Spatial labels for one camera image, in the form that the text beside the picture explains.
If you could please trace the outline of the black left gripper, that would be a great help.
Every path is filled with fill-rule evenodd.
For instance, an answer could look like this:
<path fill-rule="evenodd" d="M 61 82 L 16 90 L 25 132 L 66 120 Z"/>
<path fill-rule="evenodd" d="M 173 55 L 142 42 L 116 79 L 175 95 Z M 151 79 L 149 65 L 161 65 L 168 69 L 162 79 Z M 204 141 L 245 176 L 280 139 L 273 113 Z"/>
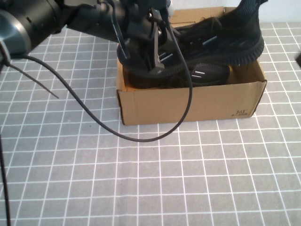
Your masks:
<path fill-rule="evenodd" d="M 170 0 L 127 0 L 127 45 L 151 45 L 151 48 L 130 48 L 130 72 L 150 72 L 158 75 L 164 70 L 158 55 L 159 45 L 172 44 L 164 17 L 173 14 Z"/>

